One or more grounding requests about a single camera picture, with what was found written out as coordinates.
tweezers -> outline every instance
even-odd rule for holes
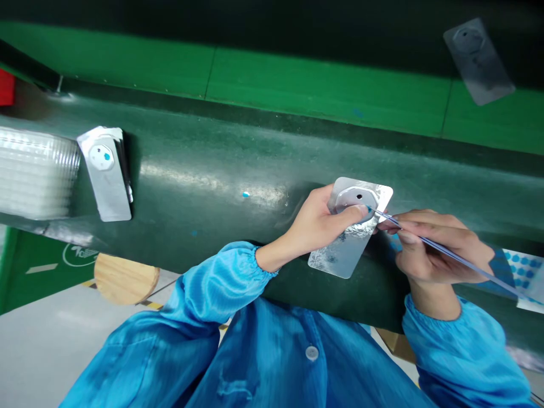
[[[376,209],[373,209],[372,207],[370,206],[367,206],[368,208],[370,208],[372,211],[374,211],[376,214],[378,215],[381,215],[382,217],[384,218],[387,218],[389,221],[391,221],[393,224],[395,224],[397,227],[399,227],[400,229],[402,229],[401,225],[398,223],[397,220],[395,220],[392,216],[388,215],[388,214],[384,214],[383,212],[379,211],[379,210],[376,210]],[[474,265],[472,262],[469,262],[467,261],[466,259],[460,257],[459,255],[453,253],[452,251],[450,251],[448,248],[446,248],[445,246],[443,245],[440,245],[434,241],[431,241],[429,238],[425,238],[425,237],[420,237],[421,240],[426,243],[427,245],[429,245],[429,247],[433,247],[435,248],[436,250],[439,250],[440,252],[442,252],[443,254],[446,254],[447,256],[455,259],[456,261],[458,262],[461,262],[463,265],[471,268],[472,270],[478,272],[480,275],[486,277],[487,279],[489,279],[490,281],[496,283],[497,285],[499,285],[501,288],[503,289],[506,289],[507,291],[513,293],[514,295],[516,295],[518,298],[521,298],[521,299],[524,299],[524,300],[530,300],[527,296],[525,296],[524,294],[522,294],[520,291],[514,289],[512,286],[508,285],[507,283],[504,283],[502,280],[500,280],[499,278],[497,278],[496,276],[494,275],[491,275],[487,272],[485,272],[484,270],[480,269],[479,267],[477,267],[476,265]]]

red object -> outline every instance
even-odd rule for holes
[[[11,106],[15,102],[15,77],[0,69],[0,106]]]

white button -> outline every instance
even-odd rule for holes
[[[308,360],[315,361],[319,357],[319,351],[314,346],[309,346],[306,349],[306,357]]]

stacked plastic trays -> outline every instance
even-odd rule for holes
[[[0,212],[67,217],[79,158],[76,141],[0,127]]]

person's right hand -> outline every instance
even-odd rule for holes
[[[433,210],[412,210],[396,215],[395,219],[402,229],[388,220],[377,227],[389,234],[398,233],[402,251],[397,254],[397,266],[409,278],[428,283],[479,283],[487,280],[462,263],[424,244],[420,236],[442,244],[485,272],[493,274],[489,261],[495,252],[453,215],[438,214]]]

